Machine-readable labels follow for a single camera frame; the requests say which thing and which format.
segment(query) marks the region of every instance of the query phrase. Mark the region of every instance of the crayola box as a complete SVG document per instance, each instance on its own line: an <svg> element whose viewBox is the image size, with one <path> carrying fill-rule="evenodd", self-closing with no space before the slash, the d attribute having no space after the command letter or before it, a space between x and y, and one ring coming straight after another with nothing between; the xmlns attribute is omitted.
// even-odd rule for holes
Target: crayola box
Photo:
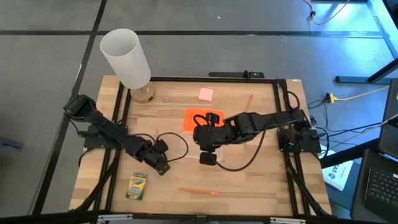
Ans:
<svg viewBox="0 0 398 224"><path fill-rule="evenodd" d="M142 200L144 195L144 186L147 182L148 175L134 173L130 178L129 188L127 189L126 198Z"/></svg>

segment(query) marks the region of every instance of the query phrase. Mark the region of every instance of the orange block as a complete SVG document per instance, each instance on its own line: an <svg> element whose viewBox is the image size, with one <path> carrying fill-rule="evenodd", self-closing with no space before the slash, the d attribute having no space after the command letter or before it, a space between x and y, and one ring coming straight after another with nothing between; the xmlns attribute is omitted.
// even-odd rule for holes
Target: orange block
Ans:
<svg viewBox="0 0 398 224"><path fill-rule="evenodd" d="M188 131L188 132L193 132L193 130L195 129L195 127L197 126L197 124L195 124L195 122L193 121L193 117L196 114L200 114L204 117L206 117L207 113L214 113L214 114L218 114L218 116L220 116L220 123L216 124L216 127L221 127L222 125L224 125L224 111L217 111L217 110L212 110L212 109L203 109L203 108L188 108L185 110L185 116L184 116L184 124L182 129L184 131ZM206 121L203 119L197 119L197 121L200 124L206 124Z"/></svg>

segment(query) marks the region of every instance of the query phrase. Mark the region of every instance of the orange pencil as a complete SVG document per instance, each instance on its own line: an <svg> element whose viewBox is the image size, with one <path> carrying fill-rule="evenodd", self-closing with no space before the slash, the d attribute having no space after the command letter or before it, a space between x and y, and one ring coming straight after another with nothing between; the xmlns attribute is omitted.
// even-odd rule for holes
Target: orange pencil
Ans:
<svg viewBox="0 0 398 224"><path fill-rule="evenodd" d="M179 190L187 191L187 192L195 192L195 193L203 193L203 194L213 194L218 195L218 192L212 192L210 190L195 190L195 189L186 189L183 187L178 188Z"/></svg>
<svg viewBox="0 0 398 224"><path fill-rule="evenodd" d="M253 99L253 94L250 95L249 101L248 101L248 103L246 105L246 109L244 110L244 112L248 112L248 109L249 109L249 106L250 106L250 102L251 102L252 99Z"/></svg>

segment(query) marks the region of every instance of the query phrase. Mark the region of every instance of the pencil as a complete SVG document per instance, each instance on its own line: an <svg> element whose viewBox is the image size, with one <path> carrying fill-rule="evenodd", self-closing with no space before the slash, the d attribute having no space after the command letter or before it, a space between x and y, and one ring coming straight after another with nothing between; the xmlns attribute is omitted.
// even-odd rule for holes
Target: pencil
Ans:
<svg viewBox="0 0 398 224"><path fill-rule="evenodd" d="M248 109L249 109L249 106L250 106L250 102L251 102L252 99L253 99L253 94L250 95L249 101L248 101L248 103L246 105L246 109L244 110L244 112L248 112Z"/></svg>
<svg viewBox="0 0 398 224"><path fill-rule="evenodd" d="M195 193L203 193L203 194L213 194L213 195L218 195L218 192L212 192L210 190L195 190L195 189L187 189L187 188L183 188L180 187L178 188L179 190L183 190L186 192L195 192Z"/></svg>

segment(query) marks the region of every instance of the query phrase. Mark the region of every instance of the white cylinder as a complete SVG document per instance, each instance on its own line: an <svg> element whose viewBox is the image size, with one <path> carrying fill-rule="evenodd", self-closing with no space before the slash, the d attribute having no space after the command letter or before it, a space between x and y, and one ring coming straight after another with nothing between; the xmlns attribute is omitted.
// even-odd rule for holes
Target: white cylinder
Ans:
<svg viewBox="0 0 398 224"><path fill-rule="evenodd" d="M135 32L113 30L102 38L99 46L125 87L135 90L149 82L148 62Z"/></svg>

